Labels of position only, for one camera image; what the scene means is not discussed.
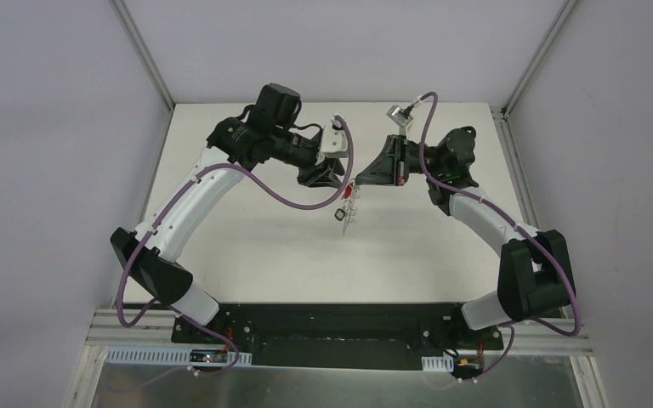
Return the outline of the key with red tag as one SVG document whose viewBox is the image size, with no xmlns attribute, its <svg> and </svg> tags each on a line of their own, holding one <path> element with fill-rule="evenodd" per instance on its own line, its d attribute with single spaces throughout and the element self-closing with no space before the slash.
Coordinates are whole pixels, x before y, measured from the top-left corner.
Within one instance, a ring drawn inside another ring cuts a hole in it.
<svg viewBox="0 0 653 408">
<path fill-rule="evenodd" d="M 354 191 L 354 186 L 352 184 L 347 185 L 346 188 L 344 189 L 343 199 L 348 200 L 353 195 L 353 191 Z"/>
</svg>

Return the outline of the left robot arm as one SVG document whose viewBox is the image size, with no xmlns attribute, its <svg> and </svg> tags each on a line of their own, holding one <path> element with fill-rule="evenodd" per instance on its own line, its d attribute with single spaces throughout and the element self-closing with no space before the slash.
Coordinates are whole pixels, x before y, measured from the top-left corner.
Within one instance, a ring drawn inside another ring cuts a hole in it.
<svg viewBox="0 0 653 408">
<path fill-rule="evenodd" d="M 238 116 L 218 122 L 206 145 L 175 191 L 134 229 L 117 228 L 110 242 L 123 271 L 117 289 L 116 312 L 125 327 L 123 295 L 128 279 L 136 281 L 153 303 L 184 316 L 204 343 L 216 343 L 225 332 L 217 315 L 219 302 L 195 282 L 178 259 L 196 228 L 219 201 L 243 179 L 251 179 L 262 191 L 287 207 L 314 211 L 339 199 L 349 184 L 355 163 L 354 141 L 347 122 L 339 114 L 328 125 L 316 124 L 316 134 L 305 138 L 296 121 L 303 107 L 296 91 L 268 83 L 257 101 Z M 315 204 L 301 204 L 279 195 L 253 169 L 274 159 L 298 170 L 298 184 L 332 188 L 331 196 Z"/>
</svg>

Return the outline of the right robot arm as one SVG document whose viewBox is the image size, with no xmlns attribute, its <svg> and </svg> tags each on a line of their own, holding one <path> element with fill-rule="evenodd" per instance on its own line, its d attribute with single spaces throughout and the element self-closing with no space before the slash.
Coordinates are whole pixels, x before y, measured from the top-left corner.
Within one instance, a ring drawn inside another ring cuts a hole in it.
<svg viewBox="0 0 653 408">
<path fill-rule="evenodd" d="M 450 340 L 462 349 L 477 343 L 482 329 L 534 320 L 576 298 L 564 236 L 519 224 L 472 178 L 476 135 L 473 127 L 460 127 L 436 146 L 425 147 L 390 135 L 377 158 L 355 178 L 358 185 L 402 186 L 411 174 L 421 173 L 432 204 L 468 226 L 498 255 L 496 290 L 461 305 L 448 326 Z"/>
</svg>

